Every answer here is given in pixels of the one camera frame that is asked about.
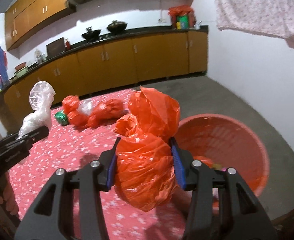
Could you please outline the person's left hand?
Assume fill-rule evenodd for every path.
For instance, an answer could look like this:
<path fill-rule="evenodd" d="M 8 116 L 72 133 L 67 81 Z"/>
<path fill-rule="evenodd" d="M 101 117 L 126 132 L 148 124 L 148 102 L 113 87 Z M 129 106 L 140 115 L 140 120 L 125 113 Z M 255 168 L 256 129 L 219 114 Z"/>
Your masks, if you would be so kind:
<path fill-rule="evenodd" d="M 6 211 L 8 211 L 12 216 L 18 217 L 19 207 L 16 202 L 15 193 L 10 182 L 9 172 L 6 172 L 5 175 L 6 185 L 2 194 L 0 194 L 0 204 L 5 203 Z"/>

